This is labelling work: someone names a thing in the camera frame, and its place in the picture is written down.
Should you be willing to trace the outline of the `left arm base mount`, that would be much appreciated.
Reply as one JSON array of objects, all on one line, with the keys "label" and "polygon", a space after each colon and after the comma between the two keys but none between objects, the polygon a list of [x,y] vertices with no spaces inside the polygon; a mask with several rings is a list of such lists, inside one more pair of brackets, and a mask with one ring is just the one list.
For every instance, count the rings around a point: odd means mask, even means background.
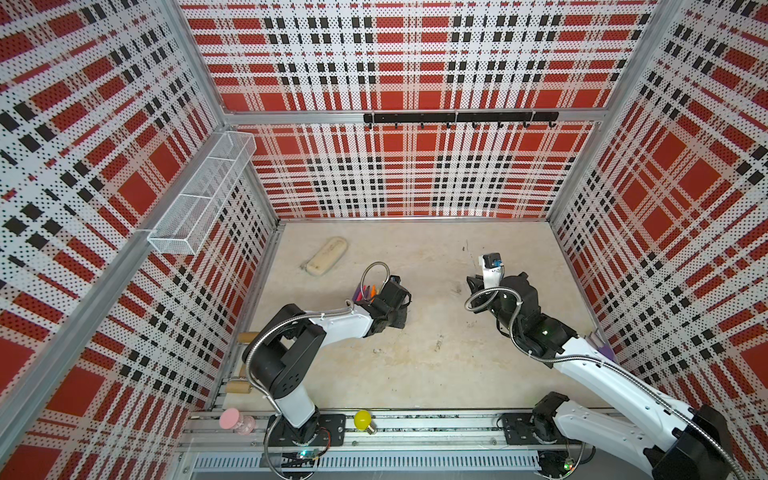
[{"label": "left arm base mount", "polygon": [[269,447],[339,447],[344,444],[347,417],[344,414],[315,413],[302,427],[294,427],[283,417],[272,416],[268,427]]}]

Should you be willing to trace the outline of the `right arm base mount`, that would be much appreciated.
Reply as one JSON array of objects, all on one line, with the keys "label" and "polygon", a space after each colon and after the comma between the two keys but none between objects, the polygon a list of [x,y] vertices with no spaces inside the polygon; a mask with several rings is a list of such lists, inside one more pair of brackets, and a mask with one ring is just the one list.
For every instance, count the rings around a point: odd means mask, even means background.
[{"label": "right arm base mount", "polygon": [[508,446],[579,446],[581,442],[564,437],[547,422],[538,420],[532,412],[502,413],[497,420]]}]

